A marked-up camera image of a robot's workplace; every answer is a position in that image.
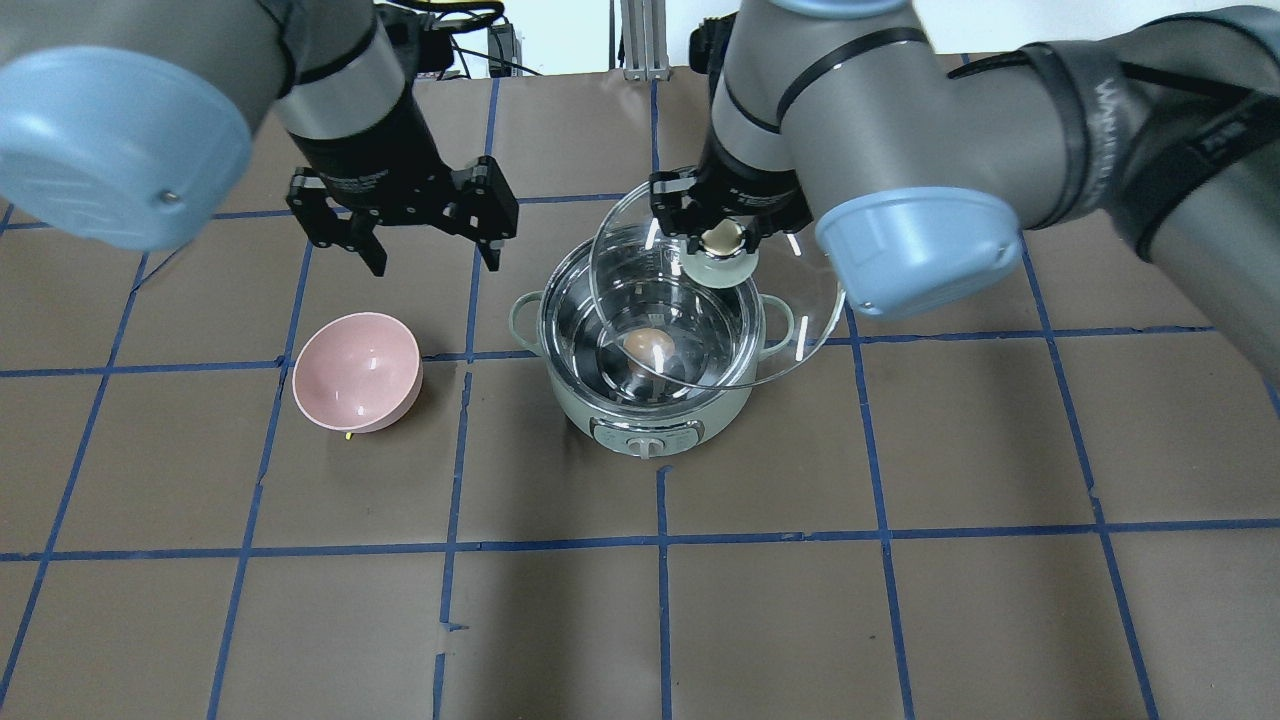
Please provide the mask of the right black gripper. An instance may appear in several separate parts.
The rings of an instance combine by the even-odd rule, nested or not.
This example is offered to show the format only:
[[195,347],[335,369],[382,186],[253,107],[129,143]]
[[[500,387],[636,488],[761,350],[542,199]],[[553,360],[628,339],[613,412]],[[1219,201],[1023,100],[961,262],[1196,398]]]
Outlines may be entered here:
[[742,251],[755,255],[776,232],[797,232],[813,214],[794,170],[763,170],[739,160],[708,135],[699,163],[650,173],[650,209],[667,236],[685,236],[684,251],[703,250],[701,233],[727,217],[759,217],[758,231],[744,231]]

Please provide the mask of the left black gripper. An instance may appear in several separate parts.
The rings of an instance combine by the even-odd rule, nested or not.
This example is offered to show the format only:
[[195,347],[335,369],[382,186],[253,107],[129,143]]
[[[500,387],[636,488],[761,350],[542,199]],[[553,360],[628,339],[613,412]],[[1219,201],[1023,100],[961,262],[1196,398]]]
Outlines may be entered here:
[[347,208],[349,251],[375,277],[387,272],[383,225],[433,225],[477,243],[488,272],[500,269],[503,241],[517,233],[518,202],[497,159],[481,155],[449,168],[411,95],[370,128],[344,138],[306,138],[292,131],[326,196]]

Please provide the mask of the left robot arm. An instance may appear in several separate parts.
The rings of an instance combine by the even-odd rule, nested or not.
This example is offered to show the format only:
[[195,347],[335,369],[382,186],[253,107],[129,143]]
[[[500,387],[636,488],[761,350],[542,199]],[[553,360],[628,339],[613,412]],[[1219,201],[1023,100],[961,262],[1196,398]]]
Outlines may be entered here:
[[141,252],[196,238],[278,117],[308,242],[387,268],[379,227],[472,241],[490,270],[518,202],[497,159],[454,169],[413,96],[498,1],[5,1],[1,187],[69,234]]

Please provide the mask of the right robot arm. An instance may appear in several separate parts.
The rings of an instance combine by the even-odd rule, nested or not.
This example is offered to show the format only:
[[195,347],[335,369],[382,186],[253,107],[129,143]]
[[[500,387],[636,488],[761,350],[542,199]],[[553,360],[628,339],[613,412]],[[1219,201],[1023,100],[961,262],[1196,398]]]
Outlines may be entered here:
[[1277,12],[1226,6],[943,72],[909,1],[745,1],[712,47],[699,164],[660,228],[745,249],[813,224],[847,300],[899,319],[1001,281],[1025,231],[1106,211],[1277,380]]

